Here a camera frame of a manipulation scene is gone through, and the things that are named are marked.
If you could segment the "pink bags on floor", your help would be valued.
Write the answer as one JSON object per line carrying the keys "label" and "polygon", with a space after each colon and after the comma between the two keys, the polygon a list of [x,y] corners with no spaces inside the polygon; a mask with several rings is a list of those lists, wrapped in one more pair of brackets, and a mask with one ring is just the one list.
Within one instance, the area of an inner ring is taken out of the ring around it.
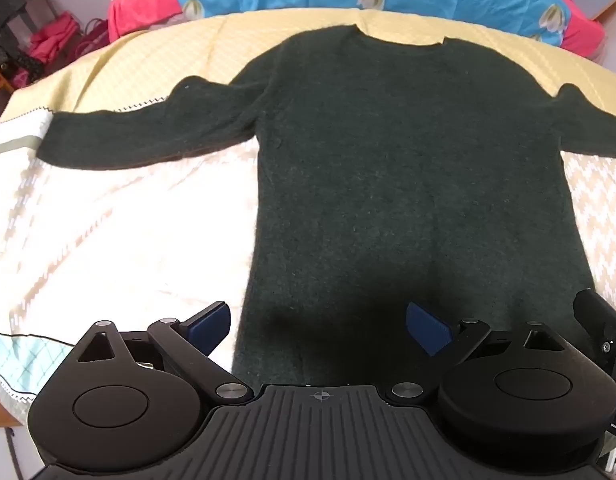
{"label": "pink bags on floor", "polygon": [[17,89],[24,88],[109,43],[107,20],[93,18],[81,29],[76,18],[64,12],[31,37],[28,55],[40,62],[41,67],[33,73],[19,68],[12,84]]}

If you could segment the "dark green knit sweater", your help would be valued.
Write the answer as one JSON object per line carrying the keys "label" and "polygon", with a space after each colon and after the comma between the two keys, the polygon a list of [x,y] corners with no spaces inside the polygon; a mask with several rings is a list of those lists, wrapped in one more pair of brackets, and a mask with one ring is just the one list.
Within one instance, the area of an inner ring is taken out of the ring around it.
{"label": "dark green knit sweater", "polygon": [[616,158],[616,117],[546,93],[471,42],[390,44],[353,26],[288,38],[228,84],[181,80],[128,113],[57,114],[38,155],[129,169],[256,139],[256,242],[234,374],[265,384],[402,382],[424,353],[408,304],[588,348],[593,279],[562,154]]}

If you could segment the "patterned beige yellow bedspread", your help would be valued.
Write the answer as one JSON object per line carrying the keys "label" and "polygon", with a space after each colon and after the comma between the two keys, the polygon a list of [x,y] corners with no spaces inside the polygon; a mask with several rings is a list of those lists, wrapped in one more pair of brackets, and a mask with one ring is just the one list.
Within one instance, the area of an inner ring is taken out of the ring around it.
{"label": "patterned beige yellow bedspread", "polygon": [[400,44],[460,38],[500,52],[555,92],[578,86],[616,115],[616,74],[566,50],[479,25],[381,11],[287,9],[135,32],[17,91],[0,119],[0,403],[17,422],[90,325],[241,310],[257,212],[255,141],[128,171],[46,165],[58,110],[130,112],[189,75],[231,80],[287,37],[335,25]]}

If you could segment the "red bed sheet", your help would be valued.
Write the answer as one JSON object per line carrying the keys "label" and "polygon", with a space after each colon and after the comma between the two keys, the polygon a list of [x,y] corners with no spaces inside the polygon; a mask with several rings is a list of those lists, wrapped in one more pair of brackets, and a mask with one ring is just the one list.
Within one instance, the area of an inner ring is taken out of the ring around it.
{"label": "red bed sheet", "polygon": [[[559,47],[585,58],[592,58],[605,39],[603,26],[587,18],[572,0],[565,0],[565,3],[568,4],[572,17],[565,40]],[[175,18],[194,21],[182,14],[177,0],[110,0],[108,31],[110,38],[118,39],[130,32],[167,24]]]}

